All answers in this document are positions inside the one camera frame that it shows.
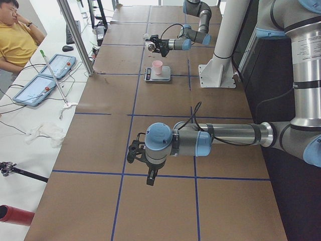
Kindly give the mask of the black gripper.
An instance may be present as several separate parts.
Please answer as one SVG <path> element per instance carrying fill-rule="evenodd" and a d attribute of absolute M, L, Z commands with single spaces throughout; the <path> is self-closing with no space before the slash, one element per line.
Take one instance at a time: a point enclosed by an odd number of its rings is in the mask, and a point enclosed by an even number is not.
<path fill-rule="evenodd" d="M 154 186 L 155 179 L 157 177 L 158 170 L 161 169 L 165 165 L 165 161 L 159 164 L 154 164 L 149 161 L 147 161 L 148 166 L 148 175 L 146 179 L 146 184 L 149 186 Z"/>
<path fill-rule="evenodd" d="M 159 39 L 158 35 L 151 35 L 150 37 L 146 38 L 145 42 L 147 44 L 156 44 L 156 52 L 160 53 L 162 57 L 166 57 L 170 51 L 169 39 Z"/>

